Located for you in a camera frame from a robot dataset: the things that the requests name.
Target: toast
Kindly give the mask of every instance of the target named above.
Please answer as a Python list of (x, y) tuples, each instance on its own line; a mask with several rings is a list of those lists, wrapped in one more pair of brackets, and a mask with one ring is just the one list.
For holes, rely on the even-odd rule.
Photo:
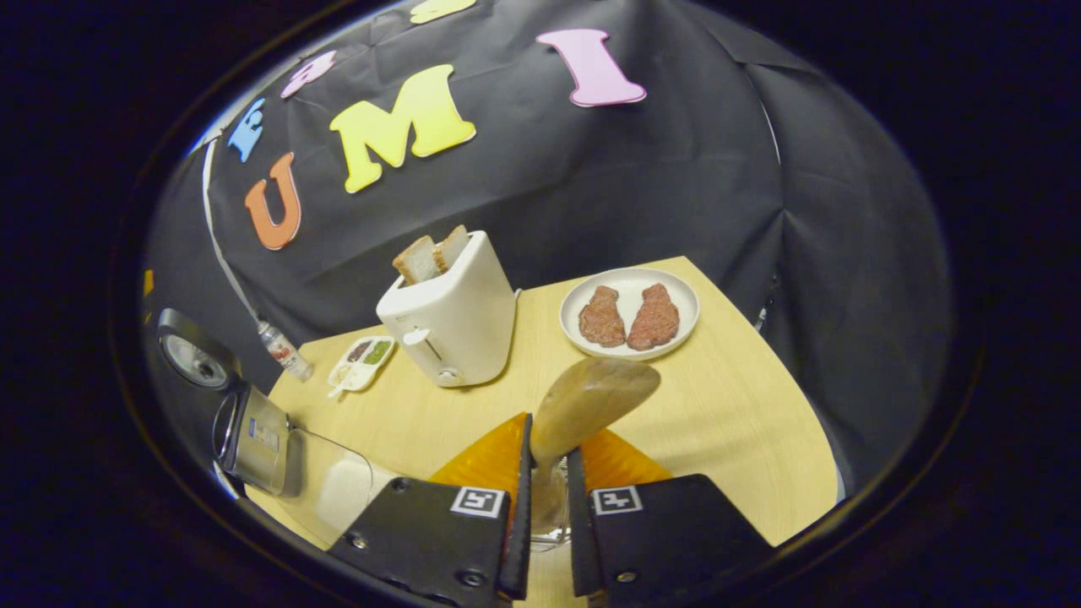
[(413, 244), (405, 248), (395, 257), (392, 262), (395, 268), (405, 277), (406, 285), (416, 285), (439, 276), (439, 267), (436, 266), (436, 241), (425, 235)]
[(462, 255), (462, 251), (469, 244), (469, 234), (466, 233), (466, 227), (458, 224), (456, 228), (451, 230), (451, 234), (443, 239), (443, 242), (436, 246), (436, 251), (433, 256), (436, 259), (436, 266), (439, 268), (440, 274), (446, 274), (454, 265), (454, 261)]

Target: spice bottle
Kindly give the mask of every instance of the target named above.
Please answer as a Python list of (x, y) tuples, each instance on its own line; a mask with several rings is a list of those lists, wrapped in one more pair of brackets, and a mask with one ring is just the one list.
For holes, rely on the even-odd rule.
[(281, 364), (281, 367), (299, 379), (301, 382), (307, 382), (311, 378), (312, 372), (315, 372), (315, 369), (301, 356), (299, 351), (285, 339), (281, 330), (271, 326), (266, 319), (259, 319), (258, 329), (259, 340), (266, 346), (270, 356)]

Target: toaster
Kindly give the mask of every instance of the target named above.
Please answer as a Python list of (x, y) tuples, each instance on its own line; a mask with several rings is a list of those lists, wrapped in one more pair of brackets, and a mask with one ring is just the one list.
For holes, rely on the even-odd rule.
[(398, 280), (375, 314), (402, 349), (439, 386), (468, 386), (499, 375), (510, 354), (517, 299), (483, 230), (443, 275)]

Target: letter m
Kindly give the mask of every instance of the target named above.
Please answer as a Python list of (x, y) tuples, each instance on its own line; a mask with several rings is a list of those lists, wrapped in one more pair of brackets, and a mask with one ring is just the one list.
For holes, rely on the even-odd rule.
[(373, 162), (368, 148), (391, 167), (405, 161), (410, 125), (416, 132), (415, 156), (431, 156), (464, 144), (477, 134), (471, 122), (462, 120), (446, 83), (454, 67), (439, 65), (409, 77), (398, 91), (390, 114), (369, 102), (353, 104), (334, 117), (331, 131), (342, 135), (342, 148), (349, 176), (348, 193), (359, 191), (383, 175), (383, 167)]

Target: raw steak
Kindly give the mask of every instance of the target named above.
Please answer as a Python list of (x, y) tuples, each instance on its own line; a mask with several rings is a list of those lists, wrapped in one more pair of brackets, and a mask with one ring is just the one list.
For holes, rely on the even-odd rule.
[(630, 326), (627, 346), (649, 351), (668, 344), (679, 331), (679, 308), (672, 304), (665, 286), (656, 283), (642, 291), (642, 307)]
[(603, 285), (597, 288), (589, 304), (578, 313), (578, 331), (582, 336), (601, 346), (618, 346), (627, 341), (623, 319), (615, 308), (619, 292)]

